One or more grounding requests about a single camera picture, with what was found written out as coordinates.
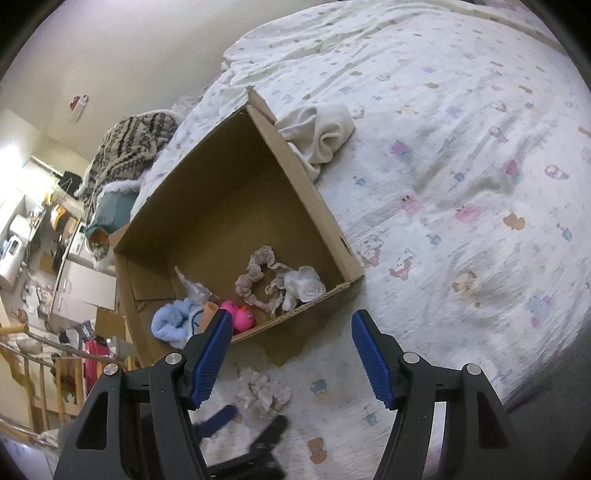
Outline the pink rubber duck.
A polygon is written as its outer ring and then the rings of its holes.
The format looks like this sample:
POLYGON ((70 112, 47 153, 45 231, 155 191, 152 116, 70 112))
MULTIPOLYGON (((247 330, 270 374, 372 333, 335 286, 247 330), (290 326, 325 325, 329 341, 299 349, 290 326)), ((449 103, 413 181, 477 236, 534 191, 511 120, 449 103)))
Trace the pink rubber duck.
POLYGON ((256 319, 254 319, 252 311, 246 305, 238 305, 231 300, 226 300, 221 303, 221 309, 231 314, 232 326, 235 333, 249 331, 256 325, 256 319))

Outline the open cardboard box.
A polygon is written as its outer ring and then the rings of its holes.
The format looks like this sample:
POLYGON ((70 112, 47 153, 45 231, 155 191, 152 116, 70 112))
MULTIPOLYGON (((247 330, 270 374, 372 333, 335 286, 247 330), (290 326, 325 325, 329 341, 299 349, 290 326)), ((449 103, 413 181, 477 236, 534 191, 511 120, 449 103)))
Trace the open cardboard box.
POLYGON ((139 362, 171 350, 151 321, 181 299, 183 280, 235 299, 235 281, 263 246, 290 267, 317 270, 329 295, 363 276, 339 224, 276 130, 266 102, 245 104, 213 128, 163 179, 110 242, 122 310, 139 362))

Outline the cream ruffled scrunchie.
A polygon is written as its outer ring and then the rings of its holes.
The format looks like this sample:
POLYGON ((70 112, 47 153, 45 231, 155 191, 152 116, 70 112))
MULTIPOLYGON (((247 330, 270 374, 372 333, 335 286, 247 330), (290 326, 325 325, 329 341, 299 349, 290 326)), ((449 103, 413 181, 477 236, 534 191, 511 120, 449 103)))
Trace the cream ruffled scrunchie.
POLYGON ((290 387, 250 367, 238 372, 238 383, 239 390, 236 394, 238 406, 259 417, 279 414, 293 395, 290 387))

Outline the wall sticker decoration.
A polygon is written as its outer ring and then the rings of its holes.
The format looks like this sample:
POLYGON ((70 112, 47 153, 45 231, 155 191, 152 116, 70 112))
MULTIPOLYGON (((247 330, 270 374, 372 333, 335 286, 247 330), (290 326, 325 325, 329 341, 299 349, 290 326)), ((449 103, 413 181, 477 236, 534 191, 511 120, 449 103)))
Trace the wall sticker decoration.
POLYGON ((72 98, 71 102, 69 103, 69 108, 71 111, 69 120, 71 123, 77 123, 79 121, 88 104, 88 101, 89 96, 87 94, 75 96, 72 98))

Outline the wooden chair frame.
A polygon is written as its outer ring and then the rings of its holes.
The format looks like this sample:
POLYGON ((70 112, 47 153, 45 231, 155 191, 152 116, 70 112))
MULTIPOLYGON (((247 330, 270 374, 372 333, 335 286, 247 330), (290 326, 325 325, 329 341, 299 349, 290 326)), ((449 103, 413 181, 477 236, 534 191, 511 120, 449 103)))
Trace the wooden chair frame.
POLYGON ((83 377, 85 358, 99 362, 99 377, 110 363, 124 371, 138 367, 132 356, 94 356, 36 335, 24 324, 3 326, 1 365, 10 379, 1 388, 1 429, 31 443, 76 418, 90 393, 83 377))

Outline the cream folded towel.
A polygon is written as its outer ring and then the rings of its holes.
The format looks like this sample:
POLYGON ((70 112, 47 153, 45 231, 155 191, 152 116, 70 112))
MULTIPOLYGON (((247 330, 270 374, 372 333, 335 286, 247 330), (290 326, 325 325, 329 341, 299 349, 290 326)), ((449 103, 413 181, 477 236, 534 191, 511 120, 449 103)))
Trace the cream folded towel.
POLYGON ((344 104, 320 103, 298 107, 276 121, 276 129, 287 141, 312 182, 321 174, 335 152, 356 129, 344 104))

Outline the light blue plush toy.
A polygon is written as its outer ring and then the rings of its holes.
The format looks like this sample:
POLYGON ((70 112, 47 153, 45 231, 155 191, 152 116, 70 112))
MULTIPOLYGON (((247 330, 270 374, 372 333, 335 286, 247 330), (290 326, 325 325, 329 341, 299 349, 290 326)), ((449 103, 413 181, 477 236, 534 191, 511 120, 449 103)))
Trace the light blue plush toy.
POLYGON ((160 307, 151 321, 151 334, 174 349, 181 350, 197 334, 204 307, 190 299, 174 300, 160 307))

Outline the white patterned cloth piece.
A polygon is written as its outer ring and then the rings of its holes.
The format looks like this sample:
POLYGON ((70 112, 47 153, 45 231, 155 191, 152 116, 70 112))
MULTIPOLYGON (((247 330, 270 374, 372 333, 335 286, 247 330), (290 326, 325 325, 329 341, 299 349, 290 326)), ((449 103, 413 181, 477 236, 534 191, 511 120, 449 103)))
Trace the white patterned cloth piece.
POLYGON ((217 303, 219 301, 219 297, 206 288, 204 284, 189 280, 177 266, 174 267, 174 271, 186 291, 187 298, 193 304, 204 306, 206 302, 217 303))

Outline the red bag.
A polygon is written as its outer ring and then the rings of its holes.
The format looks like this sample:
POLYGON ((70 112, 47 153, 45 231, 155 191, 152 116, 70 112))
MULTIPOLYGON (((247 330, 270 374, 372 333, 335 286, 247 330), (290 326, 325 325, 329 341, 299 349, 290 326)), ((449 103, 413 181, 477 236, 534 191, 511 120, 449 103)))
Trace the red bag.
MULTIPOLYGON (((107 343, 103 338, 85 341, 83 350, 85 353, 94 356, 109 357, 111 355, 107 343)), ((99 362, 95 359, 85 358, 83 361, 83 377, 87 393, 91 391, 99 377, 98 367, 99 362)))

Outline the white fluffy scrunchie in box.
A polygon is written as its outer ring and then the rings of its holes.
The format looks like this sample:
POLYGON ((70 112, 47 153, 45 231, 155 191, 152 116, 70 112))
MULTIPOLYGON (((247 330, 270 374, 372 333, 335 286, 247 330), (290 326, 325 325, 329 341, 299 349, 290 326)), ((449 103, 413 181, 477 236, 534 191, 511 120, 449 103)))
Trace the white fluffy scrunchie in box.
POLYGON ((290 312, 300 303, 310 303, 325 295, 325 284, 311 266, 288 271, 283 277, 283 287, 286 291, 281 304, 283 312, 290 312))

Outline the white cabinet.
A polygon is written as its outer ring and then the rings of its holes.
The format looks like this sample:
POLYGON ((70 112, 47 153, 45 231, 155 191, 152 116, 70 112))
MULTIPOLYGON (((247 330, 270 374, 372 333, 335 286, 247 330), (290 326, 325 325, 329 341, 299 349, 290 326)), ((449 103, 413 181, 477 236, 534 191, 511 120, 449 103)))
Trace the white cabinet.
POLYGON ((85 224, 78 222, 57 272, 47 323, 56 332, 68 325, 95 320, 99 308, 114 310, 116 274, 113 265, 96 270, 85 244, 85 224))

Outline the patterned white bed quilt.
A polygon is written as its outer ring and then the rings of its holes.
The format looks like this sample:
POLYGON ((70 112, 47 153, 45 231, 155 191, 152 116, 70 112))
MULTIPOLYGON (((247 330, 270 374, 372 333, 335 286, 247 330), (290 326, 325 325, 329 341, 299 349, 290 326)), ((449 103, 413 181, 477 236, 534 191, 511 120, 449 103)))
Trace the patterned white bed quilt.
POLYGON ((247 87, 287 117, 345 105, 356 129, 318 190, 363 263, 353 301, 429 361, 481 365, 508 399, 590 309, 590 93, 524 4, 348 1, 224 52, 140 190, 143 206, 247 87))

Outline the orange cylinder toy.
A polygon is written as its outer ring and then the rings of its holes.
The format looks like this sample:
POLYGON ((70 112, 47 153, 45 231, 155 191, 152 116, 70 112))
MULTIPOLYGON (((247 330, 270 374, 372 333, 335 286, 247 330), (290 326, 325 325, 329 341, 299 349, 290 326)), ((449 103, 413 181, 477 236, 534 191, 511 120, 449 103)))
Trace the orange cylinder toy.
POLYGON ((204 304, 204 312, 202 312, 202 316, 197 329, 198 333, 204 333, 209 323, 211 323, 211 320, 214 318, 214 315, 217 310, 218 306, 211 301, 208 301, 204 304))

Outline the teal cushion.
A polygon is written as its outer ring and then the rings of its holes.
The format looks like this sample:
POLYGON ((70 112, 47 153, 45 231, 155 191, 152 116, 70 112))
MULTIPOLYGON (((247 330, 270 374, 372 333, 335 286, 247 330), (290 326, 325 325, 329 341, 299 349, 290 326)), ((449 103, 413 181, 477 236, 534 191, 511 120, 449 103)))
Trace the teal cushion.
POLYGON ((97 202, 96 210, 86 227, 85 236, 91 243, 102 243, 125 226, 137 198, 136 192, 107 192, 97 202))

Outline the striped knitted fleece blanket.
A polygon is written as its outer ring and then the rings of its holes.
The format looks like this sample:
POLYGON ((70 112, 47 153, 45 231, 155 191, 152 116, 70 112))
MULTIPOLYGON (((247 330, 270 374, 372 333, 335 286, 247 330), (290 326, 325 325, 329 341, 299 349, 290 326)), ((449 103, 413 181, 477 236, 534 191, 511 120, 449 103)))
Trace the striped knitted fleece blanket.
MULTIPOLYGON (((109 129, 88 166, 75 197, 82 202, 84 223, 90 223, 97 202, 107 192, 139 194, 147 171, 159 153, 168 145, 183 117, 170 109, 159 109, 131 115, 109 129)), ((109 240, 85 244, 93 257, 96 270, 113 262, 109 240)))

